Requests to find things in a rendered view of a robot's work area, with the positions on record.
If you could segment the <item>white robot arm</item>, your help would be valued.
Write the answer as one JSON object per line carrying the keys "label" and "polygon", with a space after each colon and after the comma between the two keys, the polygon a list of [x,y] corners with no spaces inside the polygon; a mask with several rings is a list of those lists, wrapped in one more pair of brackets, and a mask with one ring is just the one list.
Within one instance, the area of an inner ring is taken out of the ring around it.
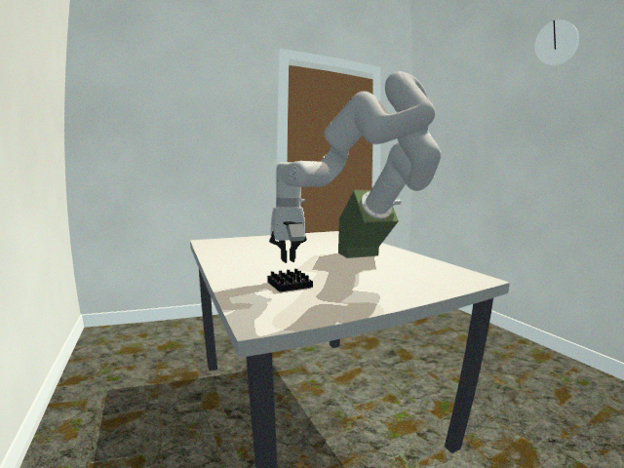
{"label": "white robot arm", "polygon": [[277,165],[277,207],[300,207],[305,203],[300,197],[301,187],[332,182],[343,170],[349,149],[361,136],[372,144],[398,139],[373,188],[361,200],[368,215],[384,219],[391,214],[392,206],[401,204],[396,198],[405,185],[419,191],[430,184],[441,159],[440,148],[427,127],[435,118],[435,108],[420,82],[406,72],[390,74],[385,93],[397,113],[389,114],[373,94],[359,92],[326,127],[324,135],[331,149],[322,161]]}

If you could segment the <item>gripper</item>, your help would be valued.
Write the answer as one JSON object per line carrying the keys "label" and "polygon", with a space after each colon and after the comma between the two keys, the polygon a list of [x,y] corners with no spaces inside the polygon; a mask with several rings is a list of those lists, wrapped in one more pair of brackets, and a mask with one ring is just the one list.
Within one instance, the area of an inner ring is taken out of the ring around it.
{"label": "gripper", "polygon": [[[301,207],[277,207],[273,208],[271,219],[271,237],[269,243],[277,245],[281,249],[281,259],[283,262],[288,262],[288,251],[286,251],[286,241],[289,240],[287,231],[287,225],[284,221],[302,222],[305,231],[305,221],[303,208]],[[273,229],[275,226],[275,229]],[[273,232],[272,232],[273,231]],[[278,241],[275,241],[278,240]],[[293,241],[290,247],[290,261],[294,262],[296,259],[297,247],[307,241],[305,237],[304,241]],[[281,242],[283,242],[281,244]]]}

